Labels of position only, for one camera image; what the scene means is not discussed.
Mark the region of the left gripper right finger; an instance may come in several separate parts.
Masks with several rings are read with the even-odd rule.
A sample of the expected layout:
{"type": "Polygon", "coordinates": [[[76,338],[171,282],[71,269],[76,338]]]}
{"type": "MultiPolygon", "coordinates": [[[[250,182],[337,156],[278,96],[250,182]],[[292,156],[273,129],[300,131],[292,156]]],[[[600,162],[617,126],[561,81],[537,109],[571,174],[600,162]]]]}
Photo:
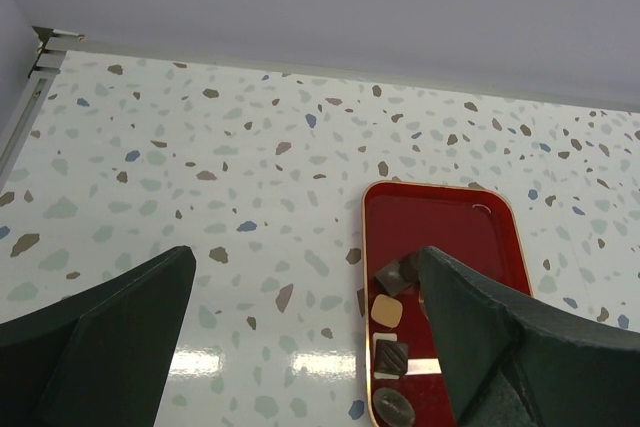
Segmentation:
{"type": "Polygon", "coordinates": [[[436,247],[419,281],[460,426],[636,426],[639,335],[545,304],[436,247]]]}

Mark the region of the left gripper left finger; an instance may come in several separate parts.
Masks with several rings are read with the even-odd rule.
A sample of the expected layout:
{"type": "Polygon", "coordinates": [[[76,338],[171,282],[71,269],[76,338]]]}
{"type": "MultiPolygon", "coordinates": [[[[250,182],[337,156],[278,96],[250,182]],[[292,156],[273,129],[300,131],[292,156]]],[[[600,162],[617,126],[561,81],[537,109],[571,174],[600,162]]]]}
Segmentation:
{"type": "Polygon", "coordinates": [[[195,271],[176,246],[3,323],[2,425],[153,425],[195,271]]]}

